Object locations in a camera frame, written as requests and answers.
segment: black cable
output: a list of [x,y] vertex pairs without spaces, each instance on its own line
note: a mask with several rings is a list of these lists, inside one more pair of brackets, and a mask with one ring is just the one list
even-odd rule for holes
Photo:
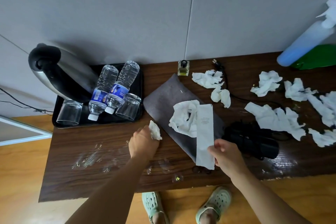
[[[226,74],[226,71],[225,71],[225,67],[217,60],[213,59],[212,60],[212,63],[214,63],[216,69],[220,72],[223,73],[224,75],[224,80],[225,80],[225,88],[227,90],[229,90],[229,81],[228,81],[228,75]],[[275,104],[277,106],[279,106],[281,109],[285,110],[285,108],[283,107],[282,104],[278,103],[278,102],[275,102],[275,101],[268,101],[268,100],[250,100],[250,99],[245,99],[245,98],[241,98],[241,97],[238,97],[238,96],[235,96],[233,95],[231,92],[230,92],[230,96],[235,98],[235,99],[238,99],[240,101],[243,101],[243,102],[259,102],[259,103],[272,103],[272,104]]]
[[9,101],[0,101],[0,102],[11,103],[12,105],[16,105],[16,106],[21,107],[21,108],[24,108],[24,109],[26,109],[26,108],[32,108],[32,109],[34,109],[34,112],[41,112],[41,113],[47,114],[47,115],[49,115],[49,116],[51,116],[51,115],[48,114],[47,112],[51,112],[51,113],[53,113],[52,111],[48,111],[48,110],[45,110],[45,109],[39,109],[39,108],[32,107],[32,106],[30,106],[30,105],[27,105],[27,104],[25,104],[25,103],[23,103],[23,102],[17,100],[15,97],[13,97],[11,94],[9,94],[9,93],[8,93],[7,91],[5,91],[4,89],[0,88],[0,90],[3,91],[4,93],[6,93],[7,95],[9,95],[9,96],[10,96],[12,99],[14,99],[15,101],[17,101],[17,102],[19,102],[20,104],[23,104],[23,105],[25,105],[25,106],[27,106],[27,107],[22,107],[22,106],[19,106],[19,105],[17,105],[17,104],[14,104],[14,103],[12,103],[12,102],[9,102]]

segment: forearm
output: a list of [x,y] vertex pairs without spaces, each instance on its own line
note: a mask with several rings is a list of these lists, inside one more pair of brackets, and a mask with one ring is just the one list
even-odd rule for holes
[[262,224],[310,223],[250,172],[234,178],[233,184],[245,196]]
[[124,224],[147,160],[131,158],[106,184],[94,192],[67,223]]

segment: wooden table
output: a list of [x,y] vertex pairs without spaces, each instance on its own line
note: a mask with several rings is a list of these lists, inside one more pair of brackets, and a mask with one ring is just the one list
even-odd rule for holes
[[[276,63],[278,52],[239,57],[217,58],[225,65],[229,90],[236,96],[251,100],[278,101],[299,113],[299,122],[320,132],[329,129],[308,101],[295,102],[284,96],[283,83],[275,92],[258,98],[250,92],[252,85],[258,85],[261,71],[275,70],[283,81],[293,82],[298,77],[305,87],[320,92],[336,90],[335,66],[313,70],[295,71]],[[181,82],[206,104],[212,103],[214,111],[226,125],[234,121],[253,121],[254,116],[244,110],[245,102],[232,99],[229,109],[210,99],[212,89],[205,89],[191,80],[192,72],[213,69],[211,59],[190,62],[188,77]],[[145,96],[177,72],[177,62],[142,66],[145,77]],[[140,126],[149,124],[151,117],[145,112],[141,120],[130,124],[97,125],[79,128],[54,129],[47,165],[43,177],[39,201],[55,201],[88,197],[99,185],[107,181],[130,158],[127,142]],[[163,140],[154,159],[141,176],[137,192],[190,188],[219,185],[230,182],[219,169],[211,174],[197,174],[192,171],[194,162],[161,130]],[[285,177],[311,176],[336,172],[336,147],[319,148],[311,136],[281,142],[276,159],[259,161],[247,158],[249,169],[261,180]]]

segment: white spray nozzle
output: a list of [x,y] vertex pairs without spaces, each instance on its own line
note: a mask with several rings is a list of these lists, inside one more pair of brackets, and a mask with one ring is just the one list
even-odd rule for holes
[[328,0],[327,5],[329,6],[328,10],[317,17],[325,16],[322,26],[324,28],[332,28],[336,24],[336,0]]

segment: perfume bottle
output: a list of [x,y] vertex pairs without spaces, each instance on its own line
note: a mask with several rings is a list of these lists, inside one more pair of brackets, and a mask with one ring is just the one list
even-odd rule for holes
[[189,61],[182,60],[178,62],[177,75],[178,76],[188,76],[189,74]]

